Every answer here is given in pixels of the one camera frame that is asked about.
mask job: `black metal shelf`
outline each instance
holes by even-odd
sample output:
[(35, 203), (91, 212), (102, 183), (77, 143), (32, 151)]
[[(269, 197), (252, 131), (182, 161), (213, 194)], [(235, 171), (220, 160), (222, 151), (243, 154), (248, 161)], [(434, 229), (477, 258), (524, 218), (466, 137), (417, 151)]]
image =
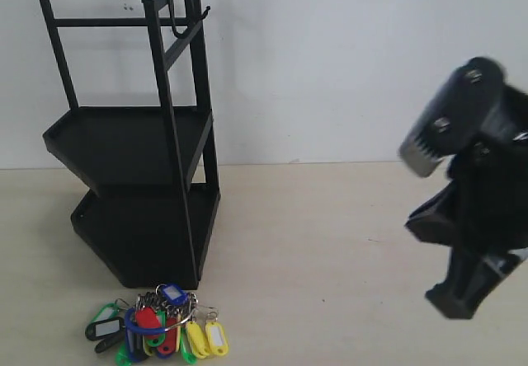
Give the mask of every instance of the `black metal shelf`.
[[(126, 287), (200, 282), (220, 199), (201, 0), (141, 0), (143, 18), (55, 18), (39, 0), (69, 111), (45, 131), (50, 153), (90, 190), (72, 214), (77, 234)], [(160, 17), (163, 8), (169, 17)], [(146, 27), (159, 106), (79, 106), (59, 29)], [(176, 36), (164, 46), (161, 27)], [(174, 106), (167, 71), (191, 51), (196, 106)], [(193, 184), (203, 158), (205, 183)]]
[[(175, 107), (181, 168), (189, 189), (209, 135), (211, 113)], [(100, 197), (172, 192), (161, 108), (82, 107), (44, 133), (48, 151)]]
[[(192, 247), (181, 241), (185, 232), (174, 213), (181, 205), (171, 197), (99, 198), (88, 191), (72, 213), (76, 233), (104, 260), (127, 288), (153, 287), (172, 282), (190, 263), (196, 275), (187, 272), (178, 280), (184, 289), (195, 289), (204, 268), (220, 194), (206, 185), (193, 184), (187, 199), (191, 219)], [(116, 236), (126, 233), (126, 237)]]

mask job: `metal frame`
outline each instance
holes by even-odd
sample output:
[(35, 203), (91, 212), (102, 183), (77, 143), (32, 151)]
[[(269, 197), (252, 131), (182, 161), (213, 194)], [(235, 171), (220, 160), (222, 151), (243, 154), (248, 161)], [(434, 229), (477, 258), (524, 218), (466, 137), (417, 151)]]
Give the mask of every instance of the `metal frame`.
[[(191, 51), (192, 72), (196, 92), (196, 109), (210, 115), (212, 121), (210, 85), (205, 53), (205, 37), (202, 19), (201, 1), (184, 0), (186, 16), (181, 18), (161, 18), (159, 11), (166, 7), (169, 0), (142, 0), (144, 5), (144, 18), (55, 18), (50, 0), (40, 0), (45, 24), (49, 33), (55, 59), (59, 67), (68, 105), (70, 110), (78, 110), (78, 99), (73, 88), (72, 78), (64, 55), (64, 48), (59, 36), (61, 27), (128, 27), (145, 26), (148, 30), (148, 38), (152, 51), (154, 73), (158, 85), (158, 97), (161, 106), (167, 151), (172, 165), (172, 187), (173, 194), (182, 201), (183, 208), (177, 208), (180, 229), (189, 234), (188, 241), (191, 245), (191, 257), (195, 266), (195, 277), (198, 277), (198, 265), (192, 251), (192, 233), (189, 209), (187, 205), (186, 178), (183, 177), (182, 161), (178, 142), (178, 131), (174, 117), (172, 93), (170, 89), (168, 70), (177, 61), (187, 46)], [(177, 38), (167, 50), (164, 48), (161, 27), (186, 26), (186, 37)], [(201, 151), (207, 190), (219, 193), (219, 178), (215, 151), (215, 135), (211, 125), (205, 145)]]

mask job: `beige table surface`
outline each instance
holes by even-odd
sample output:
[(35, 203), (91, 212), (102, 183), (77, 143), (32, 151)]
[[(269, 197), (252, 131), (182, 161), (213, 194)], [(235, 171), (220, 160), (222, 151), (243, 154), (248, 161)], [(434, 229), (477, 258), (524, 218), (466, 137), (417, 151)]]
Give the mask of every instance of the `beige table surface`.
[[(408, 213), (444, 183), (400, 163), (221, 167), (202, 303), (220, 309), (225, 365), (528, 363), (522, 266), (472, 321), (424, 299), (448, 252), (418, 243)], [(85, 186), (65, 170), (0, 171), (0, 365), (104, 365), (83, 336), (124, 289), (69, 222)], [(184, 364), (150, 359), (144, 364)]]

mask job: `red key tag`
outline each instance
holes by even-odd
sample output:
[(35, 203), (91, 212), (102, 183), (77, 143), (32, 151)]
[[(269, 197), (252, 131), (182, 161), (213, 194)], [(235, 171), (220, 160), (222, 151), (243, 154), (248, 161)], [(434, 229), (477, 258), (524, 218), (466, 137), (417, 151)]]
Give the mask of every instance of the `red key tag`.
[[(176, 318), (168, 318), (166, 326), (172, 326), (177, 323)], [(156, 350), (163, 356), (168, 356), (176, 351), (176, 335), (177, 328), (171, 329), (165, 333), (165, 341), (156, 348)]]
[[(161, 322), (156, 317), (156, 312), (150, 307), (142, 308), (135, 312), (135, 320), (139, 327), (143, 329), (158, 329), (162, 327)], [(146, 335), (145, 339), (152, 340), (158, 337), (158, 335)]]

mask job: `white wall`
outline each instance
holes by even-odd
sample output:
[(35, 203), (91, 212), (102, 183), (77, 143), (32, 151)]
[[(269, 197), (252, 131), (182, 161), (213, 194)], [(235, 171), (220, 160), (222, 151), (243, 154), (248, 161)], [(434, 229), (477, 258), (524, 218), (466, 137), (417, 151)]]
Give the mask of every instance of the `white wall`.
[[(528, 0), (202, 1), (221, 163), (395, 159), (432, 93), (479, 54), (528, 88)], [(139, 0), (52, 3), (57, 16), (142, 14)], [(57, 167), (41, 134), (67, 103), (40, 6), (0, 7), (0, 167)], [(61, 35), (82, 104), (156, 103), (145, 29)], [(172, 73), (183, 105), (188, 67)]]

